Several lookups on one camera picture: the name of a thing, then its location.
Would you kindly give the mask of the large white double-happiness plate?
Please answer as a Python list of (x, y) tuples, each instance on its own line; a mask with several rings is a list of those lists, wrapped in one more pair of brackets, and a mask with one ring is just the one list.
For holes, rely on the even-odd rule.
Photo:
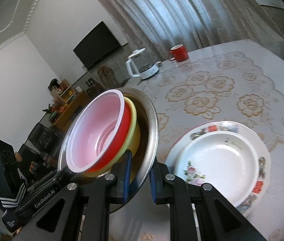
[[(228, 131), (234, 132), (245, 139), (247, 139), (254, 147), (258, 155), (258, 177), (256, 184), (249, 196), (240, 205), (236, 206), (237, 210), (243, 215), (248, 216), (254, 208), (258, 205), (263, 194), (265, 193), (269, 181), (271, 171), (271, 158), (268, 149), (266, 148), (263, 141), (259, 138), (258, 134), (248, 127), (236, 123), (234, 121), (213, 121), (202, 124), (186, 132), (178, 141), (180, 153), (184, 147), (192, 140), (200, 137), (204, 134), (217, 131)], [(170, 173), (173, 173), (174, 167), (168, 167)]]

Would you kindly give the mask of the yellow plastic bowl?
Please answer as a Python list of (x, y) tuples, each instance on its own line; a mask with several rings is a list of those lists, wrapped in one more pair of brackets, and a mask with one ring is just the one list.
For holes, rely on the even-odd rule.
[(97, 177), (111, 169), (111, 167), (121, 161), (126, 149), (131, 150), (132, 156), (135, 155), (140, 142), (140, 128), (137, 123), (137, 113), (134, 103), (124, 97), (124, 114), (121, 124), (115, 136), (102, 157), (93, 167), (88, 169), (84, 175), (86, 177)]

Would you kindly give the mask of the pink-rimmed floral plate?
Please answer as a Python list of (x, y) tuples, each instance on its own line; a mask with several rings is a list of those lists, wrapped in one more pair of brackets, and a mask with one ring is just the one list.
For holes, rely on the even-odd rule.
[(179, 156), (180, 153), (180, 149), (179, 149), (179, 141), (176, 141), (172, 147), (169, 149), (167, 156), (164, 160), (164, 163), (168, 166), (168, 167), (174, 167), (175, 166), (175, 162)]

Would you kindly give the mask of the black wall television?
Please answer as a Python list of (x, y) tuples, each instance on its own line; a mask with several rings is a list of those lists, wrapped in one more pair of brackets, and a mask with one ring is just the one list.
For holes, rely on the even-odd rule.
[(101, 21), (79, 42), (73, 52), (90, 70), (121, 47), (107, 25)]

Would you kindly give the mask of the wooden desktop shelf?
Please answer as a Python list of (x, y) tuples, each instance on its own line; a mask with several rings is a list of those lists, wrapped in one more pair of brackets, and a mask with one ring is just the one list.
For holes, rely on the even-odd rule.
[(63, 102), (71, 101), (71, 98), (77, 94), (75, 88), (67, 80), (60, 82), (56, 78), (51, 80), (48, 90), (54, 100)]

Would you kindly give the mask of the red mug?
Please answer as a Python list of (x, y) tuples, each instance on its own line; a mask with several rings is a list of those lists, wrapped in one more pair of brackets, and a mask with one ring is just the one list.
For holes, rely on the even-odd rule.
[(168, 56), (170, 61), (181, 62), (189, 59), (186, 47), (182, 44), (173, 46), (170, 49)]

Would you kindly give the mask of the beige window curtain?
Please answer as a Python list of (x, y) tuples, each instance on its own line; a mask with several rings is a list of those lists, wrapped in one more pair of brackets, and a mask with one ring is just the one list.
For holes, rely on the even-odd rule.
[(284, 58), (284, 35), (255, 0), (98, 0), (132, 48), (165, 59), (188, 50), (252, 40)]

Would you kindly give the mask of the white rose pattern plate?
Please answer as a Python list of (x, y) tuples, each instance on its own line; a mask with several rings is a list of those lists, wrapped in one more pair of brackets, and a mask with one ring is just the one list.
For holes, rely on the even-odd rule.
[(249, 196), (258, 177), (258, 155), (243, 136), (228, 131), (204, 134), (179, 154), (173, 173), (186, 183), (212, 184), (233, 206)]

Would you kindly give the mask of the wooden chair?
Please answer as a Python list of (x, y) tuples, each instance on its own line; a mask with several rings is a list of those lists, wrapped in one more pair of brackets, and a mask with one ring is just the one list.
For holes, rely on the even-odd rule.
[(97, 73), (105, 87), (109, 89), (118, 87), (118, 83), (112, 69), (107, 66), (100, 66)]

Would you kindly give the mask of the wooden desk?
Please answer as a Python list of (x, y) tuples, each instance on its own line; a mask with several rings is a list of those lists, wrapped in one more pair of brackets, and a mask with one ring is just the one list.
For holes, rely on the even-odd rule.
[(52, 128), (66, 132), (79, 113), (89, 104), (91, 98), (84, 91), (65, 107), (64, 111), (60, 113), (51, 125)]

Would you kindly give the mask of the stainless steel bowl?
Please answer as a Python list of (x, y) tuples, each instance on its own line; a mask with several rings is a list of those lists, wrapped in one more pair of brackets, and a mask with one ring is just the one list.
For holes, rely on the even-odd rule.
[(134, 88), (119, 88), (118, 90), (134, 103), (137, 110), (137, 124), (141, 132), (140, 143), (131, 166), (128, 192), (128, 201), (131, 201), (143, 186), (156, 158), (159, 125), (156, 109), (145, 93)]

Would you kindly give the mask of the white glass electric kettle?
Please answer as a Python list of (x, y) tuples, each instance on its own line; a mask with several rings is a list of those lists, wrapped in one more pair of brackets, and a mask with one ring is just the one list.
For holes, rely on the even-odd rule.
[(155, 76), (159, 72), (162, 62), (153, 62), (145, 48), (134, 50), (126, 61), (128, 74), (132, 78), (139, 78), (141, 81)]

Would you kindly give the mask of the red plastic bowl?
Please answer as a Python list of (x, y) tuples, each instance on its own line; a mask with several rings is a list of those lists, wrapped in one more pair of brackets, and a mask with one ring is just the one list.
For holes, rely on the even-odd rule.
[(67, 166), (74, 173), (98, 171), (120, 150), (129, 132), (131, 110), (121, 91), (111, 89), (84, 108), (66, 144)]

